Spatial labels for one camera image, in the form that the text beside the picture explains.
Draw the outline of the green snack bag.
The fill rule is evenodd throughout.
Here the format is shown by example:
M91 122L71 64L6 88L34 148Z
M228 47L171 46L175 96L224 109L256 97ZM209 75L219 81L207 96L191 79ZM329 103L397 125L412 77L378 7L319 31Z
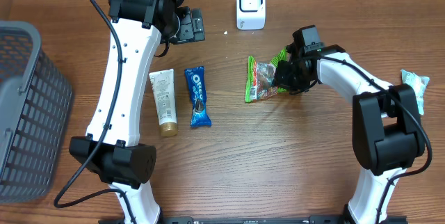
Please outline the green snack bag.
M248 57L248 74L245 86L246 103L268 99L276 94L286 92L286 89L273 85L278 63L286 60L285 48L275 55L269 63L260 63L253 56Z

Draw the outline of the white cream tube gold cap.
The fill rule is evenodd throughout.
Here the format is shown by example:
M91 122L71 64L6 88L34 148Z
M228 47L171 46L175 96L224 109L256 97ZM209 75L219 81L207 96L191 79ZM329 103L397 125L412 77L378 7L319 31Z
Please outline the white cream tube gold cap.
M149 73L162 137L178 134L174 70Z

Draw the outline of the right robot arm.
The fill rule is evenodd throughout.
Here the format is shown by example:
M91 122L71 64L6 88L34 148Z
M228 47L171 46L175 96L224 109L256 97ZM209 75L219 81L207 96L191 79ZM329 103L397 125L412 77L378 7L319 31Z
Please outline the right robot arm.
M336 90L353 108L352 146L361 166L353 197L329 223L406 223L389 217L397 182L425 171L432 147L421 125L414 89L394 86L356 64L339 45L325 45L314 25L298 29L277 64L274 86L296 95L318 83Z

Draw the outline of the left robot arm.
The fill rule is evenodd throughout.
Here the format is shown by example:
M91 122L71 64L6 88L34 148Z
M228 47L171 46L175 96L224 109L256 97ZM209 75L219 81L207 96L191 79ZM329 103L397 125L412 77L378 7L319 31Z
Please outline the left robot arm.
M156 149L140 142L140 111L149 67L160 45L202 41L184 0L108 0L102 13L111 32L99 101L84 136L70 141L70 154L107 184L124 212L124 223L160 223L149 179Z

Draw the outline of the mint green wipes pack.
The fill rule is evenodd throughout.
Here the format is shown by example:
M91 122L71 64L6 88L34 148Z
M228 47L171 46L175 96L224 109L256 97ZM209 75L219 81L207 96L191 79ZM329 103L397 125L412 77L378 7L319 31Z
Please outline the mint green wipes pack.
M411 86L416 95L416 101L420 115L424 115L424 93L430 81L429 77L419 76L413 72L401 70L401 80L403 83Z

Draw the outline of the blue Oreo cookie pack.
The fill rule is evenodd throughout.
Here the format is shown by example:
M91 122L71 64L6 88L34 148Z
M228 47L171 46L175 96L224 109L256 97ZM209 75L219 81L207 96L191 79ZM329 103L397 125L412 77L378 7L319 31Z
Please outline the blue Oreo cookie pack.
M204 66L184 70L190 99L193 106L191 127L210 127L211 119L207 114L207 91L204 81Z

